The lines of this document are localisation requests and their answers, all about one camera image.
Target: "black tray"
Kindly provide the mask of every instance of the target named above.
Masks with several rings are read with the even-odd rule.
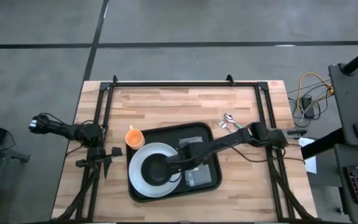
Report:
[[[192,138],[195,136],[201,136],[203,141],[212,141],[213,135],[211,128],[205,123],[196,122],[189,124],[181,124],[176,126],[170,126],[166,128],[157,128],[142,131],[145,143],[153,143],[153,142],[162,142],[168,144],[172,148],[177,148],[179,144],[179,139]],[[129,170],[129,163],[132,159],[132,156],[135,154],[135,150],[131,149],[127,145],[127,170]],[[182,177],[178,186],[173,190],[173,192],[169,193],[166,196],[159,198],[150,198],[146,197],[139,193],[131,184],[129,180],[128,173],[128,189],[129,195],[136,202],[151,202],[155,200],[161,200],[166,198],[179,197],[189,194],[195,194],[200,192],[206,192],[209,190],[214,190],[221,185],[222,182],[222,171],[221,166],[219,165],[218,156],[213,154],[208,161],[209,171],[211,173],[211,182],[207,184],[201,184],[193,187],[189,187],[186,184],[185,177]]]

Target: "butcher block tabletop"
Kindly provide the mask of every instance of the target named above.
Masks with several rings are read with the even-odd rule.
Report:
[[[284,82],[267,81],[273,104],[277,128],[294,128]],[[75,123],[93,119],[101,82],[84,82],[75,115]],[[104,96],[100,123],[106,105]],[[265,117],[267,105],[261,91]],[[121,147],[124,156],[115,157],[107,179],[103,170],[99,181],[95,222],[252,222],[277,221],[269,170],[266,162],[251,163],[232,149],[218,153],[223,174],[221,185],[209,192],[170,198],[154,202],[137,203],[128,193],[125,133],[129,126],[140,130],[161,128],[177,124],[204,122],[214,138],[229,134],[217,124],[224,113],[245,126],[260,121],[253,87],[115,87],[106,137],[106,149]],[[227,124],[235,131],[233,124]],[[68,151],[80,144],[70,142]],[[249,145],[236,146],[249,159],[266,159],[265,149]],[[302,158],[298,146],[287,147],[285,157]],[[63,166],[52,217],[61,215],[80,190],[83,169],[75,161],[86,158],[86,149],[69,154]],[[305,166],[301,161],[284,160],[291,191],[313,216],[317,216]],[[89,195],[85,200],[83,216],[88,212]],[[283,213],[288,211],[280,190]]]

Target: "orange cup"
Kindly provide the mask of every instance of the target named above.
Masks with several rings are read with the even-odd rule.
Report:
[[[125,135],[125,142],[131,149],[138,150],[144,146],[144,136],[140,130],[133,129],[132,126],[130,129]]]

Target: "concrete floor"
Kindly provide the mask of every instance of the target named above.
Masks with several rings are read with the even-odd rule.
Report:
[[[102,3],[2,0],[0,44],[90,44]],[[105,18],[104,43],[358,40],[354,0],[110,0]],[[0,223],[50,218],[68,141],[31,134],[27,127],[40,112],[73,121],[89,54],[89,49],[0,49],[0,126],[14,135],[14,149],[31,154],[28,164],[11,164],[0,194]],[[113,74],[120,80],[222,80],[231,74],[238,80],[284,80],[290,91],[303,73],[328,79],[329,64],[356,55],[358,45],[99,49],[90,80],[111,80]],[[316,82],[307,78],[304,85]],[[307,136],[320,138],[338,127],[330,98]],[[312,185],[312,192],[320,218],[349,221],[335,212],[336,189]]]

